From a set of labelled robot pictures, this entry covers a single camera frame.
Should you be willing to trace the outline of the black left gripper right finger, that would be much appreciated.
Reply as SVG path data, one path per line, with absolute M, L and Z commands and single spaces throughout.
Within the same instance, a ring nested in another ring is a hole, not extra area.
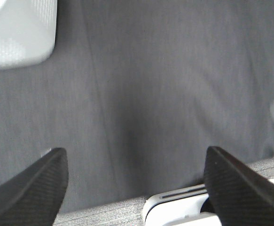
M 218 146 L 206 151 L 204 184 L 223 226 L 274 226 L 274 184 Z

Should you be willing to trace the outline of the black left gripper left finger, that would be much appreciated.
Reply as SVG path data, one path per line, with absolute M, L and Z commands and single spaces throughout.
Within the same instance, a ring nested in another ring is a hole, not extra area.
M 65 148 L 53 148 L 0 185 L 0 226 L 51 226 L 69 181 Z

